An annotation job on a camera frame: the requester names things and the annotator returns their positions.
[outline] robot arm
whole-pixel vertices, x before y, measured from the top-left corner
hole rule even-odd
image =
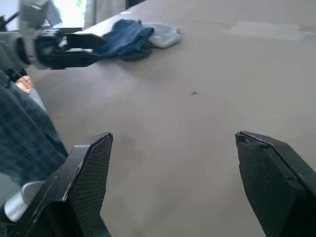
[[[42,30],[48,0],[20,0],[19,32],[0,32],[0,69],[86,67],[102,59],[85,49],[105,44],[93,34],[63,34],[59,29]]]

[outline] table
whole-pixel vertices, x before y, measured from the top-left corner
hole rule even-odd
[[[142,61],[102,61],[36,83],[68,148],[114,134],[101,210],[112,236],[264,236],[244,193],[234,134],[287,142],[316,169],[315,7],[147,0],[86,32],[141,19],[179,26],[183,42]]]

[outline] blue plaid fabric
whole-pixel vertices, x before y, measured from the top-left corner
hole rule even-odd
[[[48,114],[0,71],[0,172],[23,186],[46,180],[68,154]]]

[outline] mesh pad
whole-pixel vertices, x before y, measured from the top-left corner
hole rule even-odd
[[[267,144],[236,135],[246,196],[268,237],[302,236],[311,212],[311,194]]]
[[[83,236],[92,237],[105,195],[112,143],[105,137],[88,151],[67,198]]]

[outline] blue towel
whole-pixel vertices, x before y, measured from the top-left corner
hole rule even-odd
[[[121,19],[114,23],[112,30],[102,36],[106,44],[93,50],[104,58],[115,58],[139,53],[146,45],[147,39],[154,33],[152,27],[144,28],[140,20]]]

